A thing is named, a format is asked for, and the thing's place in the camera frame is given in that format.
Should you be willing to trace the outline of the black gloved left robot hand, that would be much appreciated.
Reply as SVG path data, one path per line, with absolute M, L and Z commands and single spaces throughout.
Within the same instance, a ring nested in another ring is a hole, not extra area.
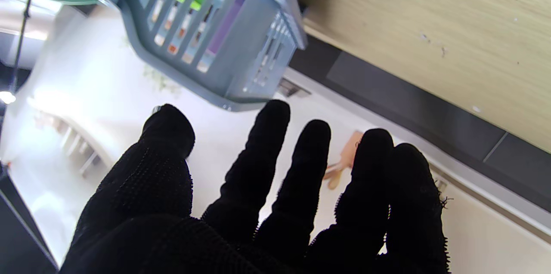
M 220 197 L 191 215 L 187 117 L 164 104 L 85 205 L 61 274 L 448 274 L 445 202 L 423 154 L 370 129 L 356 150 L 336 223 L 310 235 L 328 162 L 331 129 L 304 127 L 268 218 L 259 224 L 288 123 L 289 104 L 270 100 Z

